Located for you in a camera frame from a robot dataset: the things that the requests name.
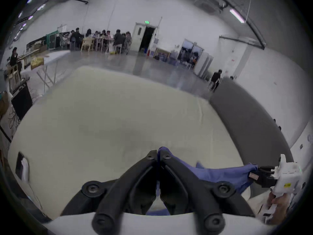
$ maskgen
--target yellow bag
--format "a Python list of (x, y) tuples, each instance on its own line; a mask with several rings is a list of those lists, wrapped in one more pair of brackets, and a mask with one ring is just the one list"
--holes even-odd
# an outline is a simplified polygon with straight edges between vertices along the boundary
[(44, 64), (44, 58), (43, 57), (34, 57), (32, 61), (30, 62), (30, 69), (34, 69), (40, 65)]

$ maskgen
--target air conditioner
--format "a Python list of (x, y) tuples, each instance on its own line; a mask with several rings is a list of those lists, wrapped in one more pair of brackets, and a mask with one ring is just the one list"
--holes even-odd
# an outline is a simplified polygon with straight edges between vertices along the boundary
[(209, 14), (220, 12), (227, 7), (224, 0), (195, 0), (194, 4)]

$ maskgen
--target gray padded headboard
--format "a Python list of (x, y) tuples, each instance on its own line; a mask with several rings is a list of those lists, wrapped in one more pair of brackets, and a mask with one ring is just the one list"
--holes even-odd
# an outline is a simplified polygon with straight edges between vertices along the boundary
[[(212, 97), (215, 109), (244, 164), (277, 166), (280, 154), (293, 162), (289, 146), (277, 124), (266, 110), (236, 82), (224, 78)], [(251, 186), (251, 197), (267, 189)]]

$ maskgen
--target human hand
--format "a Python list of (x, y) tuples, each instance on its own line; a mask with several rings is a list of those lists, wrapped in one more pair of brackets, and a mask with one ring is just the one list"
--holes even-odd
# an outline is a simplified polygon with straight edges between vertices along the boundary
[(268, 206), (277, 205), (273, 217), (269, 222), (271, 225), (279, 225), (284, 221), (290, 203), (290, 197), (290, 193), (284, 193), (282, 196), (275, 198), (275, 195), (270, 192), (267, 200)]

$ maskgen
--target gray concrete floor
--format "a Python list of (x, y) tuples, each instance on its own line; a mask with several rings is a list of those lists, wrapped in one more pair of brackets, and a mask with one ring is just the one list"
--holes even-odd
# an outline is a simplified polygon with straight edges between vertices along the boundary
[[(175, 67), (168, 63), (164, 63), (135, 52), (129, 52), (128, 55), (106, 55), (95, 51), (72, 51), (59, 60), (49, 64), (47, 73), (51, 78), (53, 78), (54, 69), (57, 67), (56, 82), (58, 83), (65, 77), (69, 76), (75, 69), (83, 65), (139, 76), (177, 88), (204, 99), (209, 99), (211, 95), (211, 92), (207, 88), (207, 82), (197, 77), (192, 70), (188, 70), (183, 66)], [(48, 79), (46, 79), (46, 82), (48, 85), (52, 85)], [(33, 103), (35, 103), (38, 98), (43, 96), (49, 90), (46, 86), (44, 86), (44, 83), (40, 80), (36, 73), (33, 73), (30, 76), (27, 84)], [(15, 127), (9, 127), (9, 118), (12, 117), (10, 112), (12, 112), (11, 106), (1, 119), (1, 126), (7, 135), (10, 138), (13, 138), (16, 129)], [(7, 156), (10, 143), (6, 140), (2, 133), (0, 135), (3, 143), (2, 149), (4, 150), (5, 156)]]
[(113, 71), (123, 72), (159, 82), (193, 95), (209, 98), (207, 82), (197, 77), (191, 70), (146, 57), (139, 53), (119, 55), (101, 54), (100, 52), (72, 51), (58, 61), (58, 81), (82, 65), (90, 65)]

